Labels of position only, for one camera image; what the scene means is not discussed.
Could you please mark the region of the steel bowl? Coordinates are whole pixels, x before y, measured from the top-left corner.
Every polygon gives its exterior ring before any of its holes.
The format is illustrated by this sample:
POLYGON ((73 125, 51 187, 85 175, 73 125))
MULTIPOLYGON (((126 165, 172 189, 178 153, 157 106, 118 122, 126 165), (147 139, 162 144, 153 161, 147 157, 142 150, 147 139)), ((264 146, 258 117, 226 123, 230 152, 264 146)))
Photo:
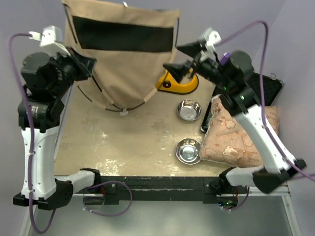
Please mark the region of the steel bowl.
POLYGON ((199 151, 201 143, 193 138, 181 139, 175 147, 175 155, 186 165, 195 165, 201 161, 199 151))
POLYGON ((176 111, 181 119, 195 121, 200 117, 202 108, 197 101, 184 99, 178 103, 176 111))

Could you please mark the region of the pink patterned pillow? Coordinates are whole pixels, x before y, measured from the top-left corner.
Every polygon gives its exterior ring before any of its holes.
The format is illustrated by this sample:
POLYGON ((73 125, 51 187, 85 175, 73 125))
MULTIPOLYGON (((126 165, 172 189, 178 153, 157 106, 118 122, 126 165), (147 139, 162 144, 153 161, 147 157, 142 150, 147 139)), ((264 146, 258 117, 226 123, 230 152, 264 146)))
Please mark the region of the pink patterned pillow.
POLYGON ((256 147, 243 127, 221 104, 218 95, 211 100, 212 117, 199 152, 201 160, 240 168, 263 164, 256 147))

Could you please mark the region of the steel bowl front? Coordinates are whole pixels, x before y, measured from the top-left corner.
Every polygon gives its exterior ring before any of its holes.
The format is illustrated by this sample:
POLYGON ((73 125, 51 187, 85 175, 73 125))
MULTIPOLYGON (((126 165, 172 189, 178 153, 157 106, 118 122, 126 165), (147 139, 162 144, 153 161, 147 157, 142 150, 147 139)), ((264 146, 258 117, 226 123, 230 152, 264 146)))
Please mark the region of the steel bowl front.
POLYGON ((175 147, 175 155, 186 165, 195 165, 201 161, 199 151, 201 143, 193 138, 181 139, 175 147))

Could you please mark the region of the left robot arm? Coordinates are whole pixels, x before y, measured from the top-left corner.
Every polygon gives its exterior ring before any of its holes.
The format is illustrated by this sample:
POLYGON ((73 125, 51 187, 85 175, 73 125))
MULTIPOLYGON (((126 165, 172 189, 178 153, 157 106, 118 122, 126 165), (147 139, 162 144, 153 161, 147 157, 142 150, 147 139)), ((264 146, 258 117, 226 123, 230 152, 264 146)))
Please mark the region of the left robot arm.
POLYGON ((54 162, 62 99, 76 81, 91 77, 96 59, 78 54, 72 48, 63 55, 36 52, 23 61, 22 89, 26 99, 18 106, 18 124, 25 146, 25 179, 20 193, 13 197, 17 206, 37 205, 42 210, 66 206, 74 193, 87 189, 91 193, 102 187, 100 172, 82 168, 67 177, 55 177, 54 162))

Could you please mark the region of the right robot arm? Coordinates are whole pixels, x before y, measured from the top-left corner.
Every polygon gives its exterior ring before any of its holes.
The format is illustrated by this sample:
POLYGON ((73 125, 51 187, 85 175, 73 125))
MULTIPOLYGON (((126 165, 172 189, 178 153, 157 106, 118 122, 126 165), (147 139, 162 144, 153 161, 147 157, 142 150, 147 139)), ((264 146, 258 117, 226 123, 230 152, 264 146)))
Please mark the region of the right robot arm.
POLYGON ((204 40, 176 47, 191 57, 185 63, 165 63, 163 67, 180 82, 191 71, 215 84, 221 92, 223 107, 249 135, 263 164, 255 168, 231 167, 219 175, 217 187, 231 193, 237 186, 255 186, 269 194, 306 168, 283 145, 263 114, 265 101, 258 98, 247 81, 254 72, 251 57, 244 51, 230 53, 225 62, 210 59, 204 40))

